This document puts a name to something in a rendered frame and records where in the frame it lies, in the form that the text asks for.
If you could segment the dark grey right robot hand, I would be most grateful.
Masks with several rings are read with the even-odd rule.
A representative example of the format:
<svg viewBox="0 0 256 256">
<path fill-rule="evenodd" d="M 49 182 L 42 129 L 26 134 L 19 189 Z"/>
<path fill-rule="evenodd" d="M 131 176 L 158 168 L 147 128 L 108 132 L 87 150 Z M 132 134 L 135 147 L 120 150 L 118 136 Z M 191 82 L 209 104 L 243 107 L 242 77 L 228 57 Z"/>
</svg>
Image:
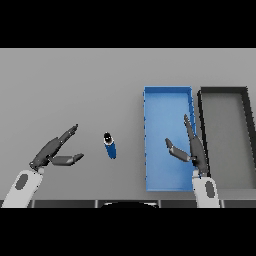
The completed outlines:
<svg viewBox="0 0 256 256">
<path fill-rule="evenodd" d="M 200 175 L 207 176 L 209 174 L 209 168 L 204 147 L 198 136 L 193 132 L 192 125 L 187 115 L 184 115 L 184 125 L 187 129 L 190 153 L 187 154 L 185 151 L 175 147 L 168 138 L 165 139 L 166 147 L 172 156 L 183 162 L 191 161 L 193 166 L 198 169 Z"/>
</svg>

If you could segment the dark grey bin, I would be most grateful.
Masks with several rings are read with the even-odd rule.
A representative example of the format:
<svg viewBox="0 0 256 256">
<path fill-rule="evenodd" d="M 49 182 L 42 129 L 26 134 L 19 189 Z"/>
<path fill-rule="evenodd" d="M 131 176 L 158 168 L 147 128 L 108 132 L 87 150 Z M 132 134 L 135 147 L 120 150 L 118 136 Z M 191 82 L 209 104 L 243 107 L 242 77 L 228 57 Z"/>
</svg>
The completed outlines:
<svg viewBox="0 0 256 256">
<path fill-rule="evenodd" d="M 256 189 L 256 130 L 247 87 L 201 87 L 202 140 L 218 189 Z"/>
</svg>

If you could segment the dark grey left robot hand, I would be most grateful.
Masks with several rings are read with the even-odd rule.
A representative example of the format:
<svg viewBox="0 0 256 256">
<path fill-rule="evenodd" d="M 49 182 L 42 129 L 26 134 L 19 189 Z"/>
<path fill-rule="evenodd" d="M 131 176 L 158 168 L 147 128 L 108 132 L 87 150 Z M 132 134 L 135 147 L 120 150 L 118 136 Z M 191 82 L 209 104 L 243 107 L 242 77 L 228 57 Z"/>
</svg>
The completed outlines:
<svg viewBox="0 0 256 256">
<path fill-rule="evenodd" d="M 71 166 L 79 161 L 83 154 L 79 153 L 74 156 L 58 156 L 57 153 L 61 147 L 70 139 L 76 132 L 78 125 L 72 126 L 61 137 L 56 137 L 50 140 L 29 163 L 29 166 L 39 171 L 40 168 L 46 167 L 49 163 L 54 166 Z"/>
</svg>

